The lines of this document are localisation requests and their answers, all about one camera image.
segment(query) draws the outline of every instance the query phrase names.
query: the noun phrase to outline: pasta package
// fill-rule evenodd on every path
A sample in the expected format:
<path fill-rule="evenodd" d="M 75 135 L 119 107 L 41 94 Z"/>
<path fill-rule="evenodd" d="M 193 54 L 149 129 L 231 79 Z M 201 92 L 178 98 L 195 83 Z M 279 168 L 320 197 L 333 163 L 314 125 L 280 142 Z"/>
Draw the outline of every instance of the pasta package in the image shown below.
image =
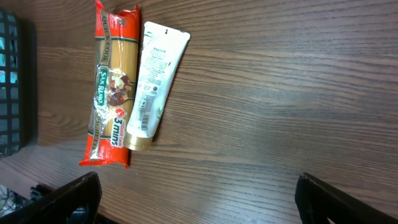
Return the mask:
<path fill-rule="evenodd" d="M 136 93 L 139 8 L 108 14 L 96 0 L 95 91 L 81 166 L 114 162 L 128 168 L 129 150 L 123 146 Z"/>

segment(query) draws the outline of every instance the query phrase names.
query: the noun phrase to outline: brown tabletop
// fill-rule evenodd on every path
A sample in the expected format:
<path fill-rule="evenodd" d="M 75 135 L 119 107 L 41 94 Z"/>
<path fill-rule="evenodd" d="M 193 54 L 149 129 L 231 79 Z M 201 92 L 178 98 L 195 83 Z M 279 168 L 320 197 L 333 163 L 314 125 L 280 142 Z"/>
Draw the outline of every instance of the brown tabletop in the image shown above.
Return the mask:
<path fill-rule="evenodd" d="M 192 38 L 152 150 L 80 167 L 94 90 L 94 0 L 3 0 L 38 44 L 39 138 L 0 160 L 29 196 L 97 171 L 126 223 L 301 223 L 309 172 L 398 217 L 398 1 L 117 0 Z"/>

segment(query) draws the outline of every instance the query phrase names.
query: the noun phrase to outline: white tube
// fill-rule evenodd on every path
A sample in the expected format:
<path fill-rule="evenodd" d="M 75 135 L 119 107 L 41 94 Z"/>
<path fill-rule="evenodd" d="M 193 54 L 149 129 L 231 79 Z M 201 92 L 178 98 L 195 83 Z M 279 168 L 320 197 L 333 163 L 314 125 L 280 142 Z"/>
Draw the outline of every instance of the white tube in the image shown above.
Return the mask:
<path fill-rule="evenodd" d="M 138 151 L 149 148 L 189 39 L 187 32 L 145 23 L 136 99 L 124 138 L 127 148 Z"/>

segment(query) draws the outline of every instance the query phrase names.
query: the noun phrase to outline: tube cap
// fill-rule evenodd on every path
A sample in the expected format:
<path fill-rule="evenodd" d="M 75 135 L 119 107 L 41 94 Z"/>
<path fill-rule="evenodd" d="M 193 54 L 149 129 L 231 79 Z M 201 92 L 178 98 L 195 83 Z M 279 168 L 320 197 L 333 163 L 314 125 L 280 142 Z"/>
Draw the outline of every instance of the tube cap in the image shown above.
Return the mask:
<path fill-rule="evenodd" d="M 124 146 L 134 151 L 145 151 L 150 148 L 152 138 L 140 138 L 126 133 L 124 137 Z"/>

